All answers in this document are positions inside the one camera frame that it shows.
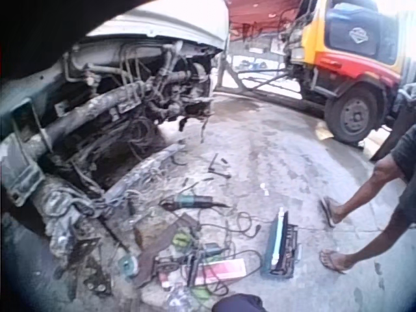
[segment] bolt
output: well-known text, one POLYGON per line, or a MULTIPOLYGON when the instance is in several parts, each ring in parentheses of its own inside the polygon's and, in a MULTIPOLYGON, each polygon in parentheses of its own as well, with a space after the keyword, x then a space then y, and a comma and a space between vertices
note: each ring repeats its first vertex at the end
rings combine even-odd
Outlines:
POLYGON ((104 292, 106 289, 107 289, 106 286, 103 285, 103 284, 99 284, 98 287, 97 287, 97 291, 99 291, 101 293, 104 292))

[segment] truck tire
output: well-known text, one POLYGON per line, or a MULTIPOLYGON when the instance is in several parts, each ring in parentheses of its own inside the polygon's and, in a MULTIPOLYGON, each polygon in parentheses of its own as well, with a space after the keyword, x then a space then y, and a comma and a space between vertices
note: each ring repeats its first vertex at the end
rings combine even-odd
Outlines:
POLYGON ((341 97, 327 101, 325 121, 336 140, 347 144, 358 143, 376 125, 376 96, 363 86, 352 87, 341 97))

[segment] hand tool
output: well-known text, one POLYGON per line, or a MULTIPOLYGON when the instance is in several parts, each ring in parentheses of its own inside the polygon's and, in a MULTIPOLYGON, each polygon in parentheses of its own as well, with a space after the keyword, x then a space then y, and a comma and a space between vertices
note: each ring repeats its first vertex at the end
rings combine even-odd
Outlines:
POLYGON ((212 208, 224 207, 228 208, 224 203, 217 203, 212 196, 198 196, 198 195, 171 195, 161 200, 159 205, 167 211, 175 211, 182 208, 212 208))

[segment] truck cab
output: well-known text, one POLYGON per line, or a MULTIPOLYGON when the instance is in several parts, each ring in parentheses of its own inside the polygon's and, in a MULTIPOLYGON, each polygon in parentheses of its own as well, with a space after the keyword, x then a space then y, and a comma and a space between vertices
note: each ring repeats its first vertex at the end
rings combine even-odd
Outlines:
POLYGON ((371 0, 304 0, 283 39, 303 98, 325 105, 337 140, 356 143, 392 126, 404 61, 396 16, 371 0))

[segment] cable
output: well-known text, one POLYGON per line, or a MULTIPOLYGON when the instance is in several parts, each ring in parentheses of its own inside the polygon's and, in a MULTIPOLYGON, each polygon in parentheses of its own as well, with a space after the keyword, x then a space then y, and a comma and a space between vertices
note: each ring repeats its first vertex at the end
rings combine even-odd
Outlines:
POLYGON ((201 224, 200 226, 201 227, 211 226, 211 227, 214 227, 214 228, 216 227, 216 228, 219 228, 219 229, 224 229, 224 230, 229 231, 231 233, 239 233, 239 234, 242 234, 245 237, 247 237, 248 239, 253 239, 260 232, 261 226, 259 224, 256 225, 255 226, 255 232, 254 232, 254 234, 253 235, 250 235, 247 232, 249 230, 251 230, 252 225, 253 225, 252 217, 248 213, 246 213, 246 212, 243 211, 243 212, 240 212, 240 213, 237 214, 237 227, 238 227, 238 229, 229 229, 227 227, 219 226, 217 224, 212 224, 212 223, 204 223, 204 224, 201 224), (241 219, 242 218, 245 218, 245 219, 247 219, 249 221, 248 227, 246 229, 242 229, 242 226, 241 226, 241 219))

